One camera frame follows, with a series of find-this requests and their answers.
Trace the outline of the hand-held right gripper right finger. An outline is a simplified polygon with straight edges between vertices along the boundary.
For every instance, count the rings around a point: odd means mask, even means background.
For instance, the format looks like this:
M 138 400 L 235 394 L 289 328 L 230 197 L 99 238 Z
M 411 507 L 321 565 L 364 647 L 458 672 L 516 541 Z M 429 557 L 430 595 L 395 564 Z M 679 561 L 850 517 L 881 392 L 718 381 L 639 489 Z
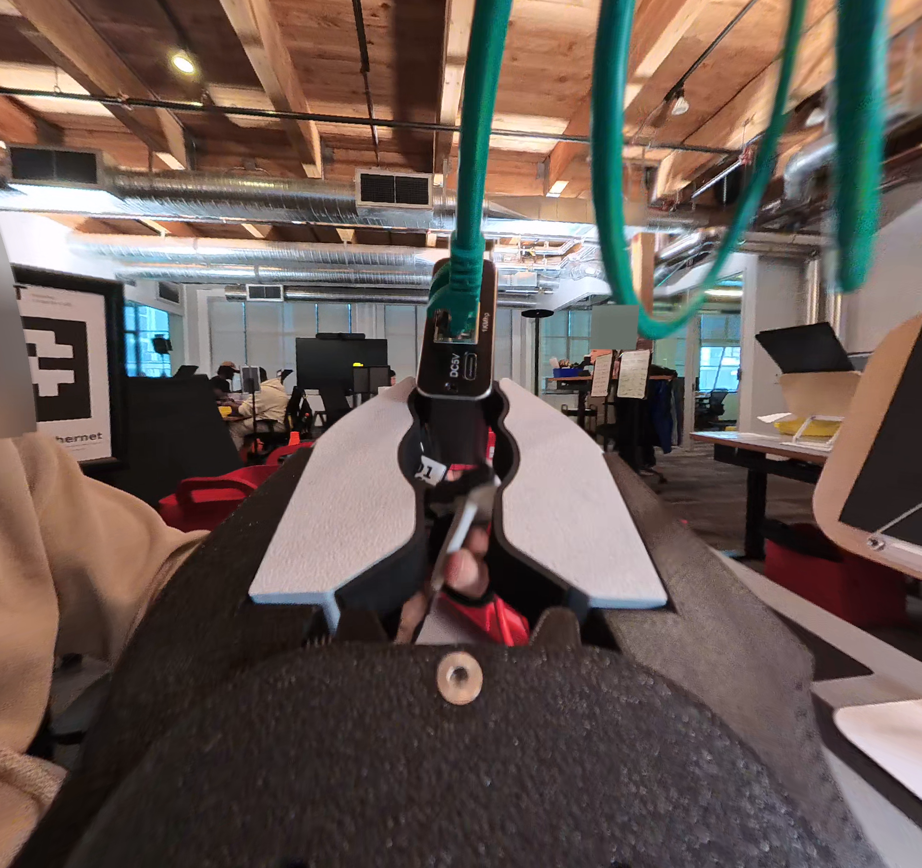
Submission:
M 501 598 L 525 616 L 664 608 L 666 588 L 602 449 L 511 379 L 495 391 Z

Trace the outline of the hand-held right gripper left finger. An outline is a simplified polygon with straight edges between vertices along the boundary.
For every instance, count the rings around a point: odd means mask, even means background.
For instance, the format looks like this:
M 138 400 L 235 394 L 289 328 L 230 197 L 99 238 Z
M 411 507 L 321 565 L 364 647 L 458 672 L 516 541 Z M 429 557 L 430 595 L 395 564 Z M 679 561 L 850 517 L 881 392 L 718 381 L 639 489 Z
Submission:
M 416 382 L 405 378 L 340 420 L 313 448 L 249 586 L 259 604 L 398 615 L 428 568 Z

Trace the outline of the black ethernet adapter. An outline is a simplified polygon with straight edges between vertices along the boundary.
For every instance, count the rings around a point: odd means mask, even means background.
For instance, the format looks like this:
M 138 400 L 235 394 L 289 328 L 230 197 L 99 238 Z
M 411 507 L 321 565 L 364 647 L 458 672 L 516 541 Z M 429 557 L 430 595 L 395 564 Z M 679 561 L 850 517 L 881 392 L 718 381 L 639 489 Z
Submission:
M 486 459 L 497 297 L 496 270 L 486 261 L 471 329 L 451 335 L 455 324 L 444 312 L 425 321 L 412 407 L 424 454 L 445 466 L 475 466 Z

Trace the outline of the red plastic bin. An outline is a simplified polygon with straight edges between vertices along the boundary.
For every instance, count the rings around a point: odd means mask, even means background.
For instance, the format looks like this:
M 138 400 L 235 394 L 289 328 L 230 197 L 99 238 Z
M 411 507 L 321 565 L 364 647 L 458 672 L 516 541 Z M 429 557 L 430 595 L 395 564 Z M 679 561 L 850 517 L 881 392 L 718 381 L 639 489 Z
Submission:
M 212 531 L 282 465 L 301 453 L 310 456 L 315 442 L 278 447 L 261 464 L 246 465 L 213 477 L 192 477 L 179 482 L 172 494 L 161 498 L 157 510 L 164 522 L 181 531 Z
M 814 524 L 768 518 L 763 534 L 773 583 L 857 627 L 908 624 L 901 572 L 840 548 Z

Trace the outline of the person's left hand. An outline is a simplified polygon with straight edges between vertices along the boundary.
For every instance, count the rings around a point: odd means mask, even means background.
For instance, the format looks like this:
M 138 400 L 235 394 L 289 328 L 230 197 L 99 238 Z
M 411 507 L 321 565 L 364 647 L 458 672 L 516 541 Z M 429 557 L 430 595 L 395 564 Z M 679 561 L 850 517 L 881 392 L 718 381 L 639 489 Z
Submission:
M 481 599 L 490 585 L 485 556 L 486 549 L 482 544 L 462 547 L 451 553 L 445 561 L 442 589 L 466 600 Z

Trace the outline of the black television screen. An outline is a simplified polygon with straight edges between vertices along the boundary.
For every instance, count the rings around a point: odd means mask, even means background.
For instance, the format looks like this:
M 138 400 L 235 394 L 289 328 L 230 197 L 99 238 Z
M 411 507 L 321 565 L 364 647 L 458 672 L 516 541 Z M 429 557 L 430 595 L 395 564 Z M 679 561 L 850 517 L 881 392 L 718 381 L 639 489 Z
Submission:
M 353 367 L 383 367 L 389 364 L 384 338 L 359 333 L 322 333 L 295 339 L 295 375 L 303 390 L 330 386 L 352 393 Z

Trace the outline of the black floor lamp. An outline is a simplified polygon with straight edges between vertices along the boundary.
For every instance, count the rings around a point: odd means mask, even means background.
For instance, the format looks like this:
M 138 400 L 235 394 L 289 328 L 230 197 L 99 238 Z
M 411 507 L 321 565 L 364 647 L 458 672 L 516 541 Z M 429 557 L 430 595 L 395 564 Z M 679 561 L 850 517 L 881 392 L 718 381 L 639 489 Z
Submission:
M 532 378 L 532 390 L 533 394 L 538 397 L 540 394 L 540 385 L 541 385 L 541 356 L 540 356 L 540 328 L 541 322 L 547 318 L 552 317 L 553 310 L 545 308 L 532 308 L 525 309 L 522 311 L 522 318 L 532 322 L 533 330 L 533 378 Z

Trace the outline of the wood-edged desk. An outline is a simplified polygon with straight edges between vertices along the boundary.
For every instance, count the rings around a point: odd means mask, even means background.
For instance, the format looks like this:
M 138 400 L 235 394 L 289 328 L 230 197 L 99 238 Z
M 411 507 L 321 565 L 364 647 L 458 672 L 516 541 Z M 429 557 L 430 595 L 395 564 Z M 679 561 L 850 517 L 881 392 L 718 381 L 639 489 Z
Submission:
M 816 485 L 826 451 L 793 438 L 740 432 L 694 432 L 691 439 L 710 446 L 716 462 L 745 470 L 746 504 L 743 551 L 737 560 L 764 560 L 764 522 L 768 479 L 772 476 Z

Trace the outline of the dark panel on white stand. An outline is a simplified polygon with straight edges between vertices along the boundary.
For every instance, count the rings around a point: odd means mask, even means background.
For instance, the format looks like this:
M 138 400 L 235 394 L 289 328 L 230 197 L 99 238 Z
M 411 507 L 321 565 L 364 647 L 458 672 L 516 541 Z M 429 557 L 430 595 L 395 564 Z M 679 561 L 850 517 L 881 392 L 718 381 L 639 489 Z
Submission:
M 785 410 L 761 415 L 770 426 L 785 416 L 815 416 L 845 420 L 859 387 L 861 371 L 855 369 L 836 332 L 828 322 L 759 332 L 756 341 L 769 355 L 780 375 Z M 829 439 L 795 439 L 795 443 L 831 450 L 839 434 Z

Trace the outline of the white tablet stand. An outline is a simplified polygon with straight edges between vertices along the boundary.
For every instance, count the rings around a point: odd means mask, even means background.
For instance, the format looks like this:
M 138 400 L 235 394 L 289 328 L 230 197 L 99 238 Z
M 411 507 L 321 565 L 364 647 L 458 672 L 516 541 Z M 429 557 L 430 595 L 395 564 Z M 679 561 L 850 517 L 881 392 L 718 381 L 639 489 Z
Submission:
M 921 575 L 921 316 L 889 332 L 865 367 L 816 485 L 813 511 L 836 545 Z M 920 698 L 834 714 L 837 730 L 916 799 Z

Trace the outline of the black framed marker poster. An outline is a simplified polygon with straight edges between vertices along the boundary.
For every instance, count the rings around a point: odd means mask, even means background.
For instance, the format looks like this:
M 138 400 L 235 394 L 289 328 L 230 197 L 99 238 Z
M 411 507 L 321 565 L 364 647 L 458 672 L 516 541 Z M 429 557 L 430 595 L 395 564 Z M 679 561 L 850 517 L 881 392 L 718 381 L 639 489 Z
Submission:
M 85 470 L 119 467 L 128 438 L 121 285 L 12 270 L 38 431 Z

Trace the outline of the silver air duct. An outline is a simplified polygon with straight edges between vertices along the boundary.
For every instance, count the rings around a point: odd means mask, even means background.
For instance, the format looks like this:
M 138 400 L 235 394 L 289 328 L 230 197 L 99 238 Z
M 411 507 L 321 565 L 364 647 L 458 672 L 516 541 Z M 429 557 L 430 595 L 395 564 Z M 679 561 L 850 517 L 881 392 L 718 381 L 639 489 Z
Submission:
M 271 275 L 268 267 L 234 266 L 207 271 L 191 264 L 171 267 L 165 263 L 125 264 L 115 279 L 127 286 L 142 283 L 206 290 L 230 301 L 247 301 L 245 286 L 283 285 L 285 301 L 336 304 L 393 304 L 425 306 L 429 303 L 429 277 L 415 274 L 324 270 L 282 270 Z
M 2 179 L 2 212 L 102 219 L 162 218 L 312 224 L 335 228 L 450 233 L 454 201 L 431 207 L 364 205 L 354 183 L 191 171 L 108 169 L 95 184 Z
M 407 245 L 361 245 L 140 237 L 72 232 L 68 250 L 107 263 L 122 281 L 186 284 L 416 286 L 426 284 L 446 250 Z

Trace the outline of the wooden post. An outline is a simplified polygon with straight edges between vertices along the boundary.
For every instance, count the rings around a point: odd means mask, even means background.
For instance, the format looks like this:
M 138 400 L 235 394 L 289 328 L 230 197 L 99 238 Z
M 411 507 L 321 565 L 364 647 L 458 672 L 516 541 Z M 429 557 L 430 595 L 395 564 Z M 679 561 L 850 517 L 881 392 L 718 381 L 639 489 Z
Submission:
M 638 303 L 649 316 L 653 315 L 654 305 L 655 246 L 654 232 L 637 232 L 631 239 L 632 288 Z

